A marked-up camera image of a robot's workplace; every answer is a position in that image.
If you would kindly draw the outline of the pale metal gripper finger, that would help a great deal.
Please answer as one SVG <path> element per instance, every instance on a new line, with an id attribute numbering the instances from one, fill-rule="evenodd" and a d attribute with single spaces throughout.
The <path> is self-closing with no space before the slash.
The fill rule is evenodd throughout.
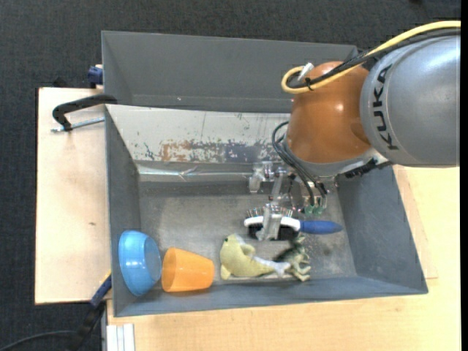
<path id="1" fill-rule="evenodd" d="M 273 162 L 255 162 L 252 165 L 252 175 L 249 177 L 249 191 L 257 193 L 262 183 L 273 181 L 274 177 Z"/>
<path id="2" fill-rule="evenodd" d="M 282 220 L 282 210 L 278 205 L 268 203 L 263 209 L 262 228 L 256 232 L 259 241 L 276 240 Z"/>

